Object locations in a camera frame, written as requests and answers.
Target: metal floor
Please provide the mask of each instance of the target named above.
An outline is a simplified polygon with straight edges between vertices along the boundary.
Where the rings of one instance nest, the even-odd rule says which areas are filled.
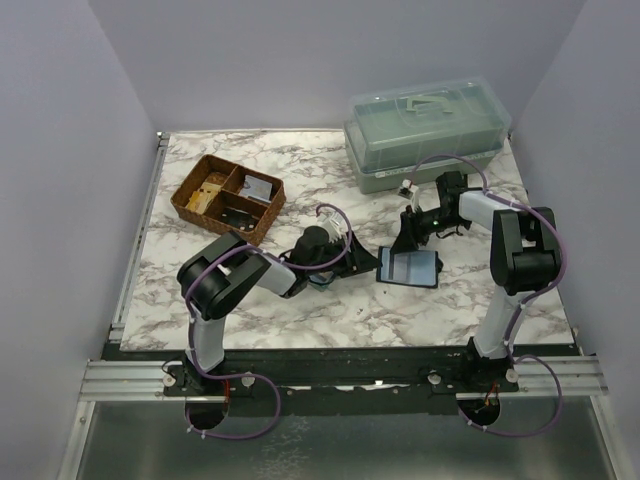
[[[496,427],[532,430],[554,400],[510,399]],[[482,434],[457,416],[426,414],[284,417],[256,440],[202,440],[186,433],[179,403],[100,403],[81,463],[82,480],[224,479],[614,479],[592,404],[567,398],[545,435]],[[224,431],[265,419],[230,418]]]

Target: metal extrusion frame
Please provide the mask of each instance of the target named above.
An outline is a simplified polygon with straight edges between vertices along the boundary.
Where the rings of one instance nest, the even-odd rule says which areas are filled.
[[[95,402],[78,402],[71,434],[67,441],[67,449],[64,452],[62,465],[58,471],[58,480],[74,480],[78,477],[95,406]]]
[[[598,358],[544,357],[556,372],[564,396],[599,397],[608,393]],[[162,361],[90,361],[80,390],[81,402],[149,402],[179,401],[222,403],[223,396],[168,397],[163,394],[167,374]],[[504,398],[542,398],[557,395],[556,386],[547,370],[539,364],[516,365],[519,392],[501,393]],[[381,389],[398,386],[376,381],[358,387]],[[291,390],[311,389],[309,385],[286,386]],[[340,389],[348,386],[339,385]],[[458,400],[482,398],[486,392],[457,394]]]
[[[129,256],[129,263],[127,265],[127,272],[125,275],[122,289],[118,297],[118,303],[115,309],[113,321],[111,322],[113,327],[118,330],[119,326],[124,326],[124,322],[127,318],[129,310],[129,303],[131,302],[131,295],[133,294],[133,283],[135,282],[136,275],[138,274],[138,268],[140,267],[140,256],[142,255],[142,247],[147,235],[147,228],[149,227],[149,219],[151,218],[151,210],[153,209],[153,202],[155,199],[156,190],[158,188],[158,182],[160,181],[160,174],[162,173],[162,165],[164,164],[164,158],[167,154],[167,147],[169,146],[169,139],[171,135],[169,133],[158,132],[159,142],[158,151],[156,152],[156,160],[153,166],[153,172],[151,174],[151,182],[147,189],[147,195],[145,197],[144,207],[140,220],[138,222],[138,230],[135,237],[134,247],[131,250]],[[119,332],[119,338],[122,338],[122,332]],[[110,341],[119,341],[117,334],[112,339],[109,335]]]

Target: plastic lid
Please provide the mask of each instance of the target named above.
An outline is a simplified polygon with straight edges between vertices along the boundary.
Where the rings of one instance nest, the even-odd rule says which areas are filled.
[[[361,95],[353,97],[350,106],[368,151],[487,129],[506,131],[511,125],[482,78]]]

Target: green plastic container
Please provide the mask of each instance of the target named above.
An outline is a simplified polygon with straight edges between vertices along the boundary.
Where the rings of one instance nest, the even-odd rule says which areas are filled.
[[[421,159],[474,158],[482,168],[502,149],[511,117],[481,78],[357,96],[345,123],[347,153],[362,193],[397,188]],[[452,159],[425,163],[414,181],[447,170],[471,173]]]

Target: container handle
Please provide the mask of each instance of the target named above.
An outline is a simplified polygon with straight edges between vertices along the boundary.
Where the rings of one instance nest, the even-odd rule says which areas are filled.
[[[407,112],[417,112],[416,103],[433,103],[438,102],[442,107],[442,113],[453,113],[453,109],[449,104],[449,99],[445,97],[434,97],[428,95],[415,95],[407,97]]]

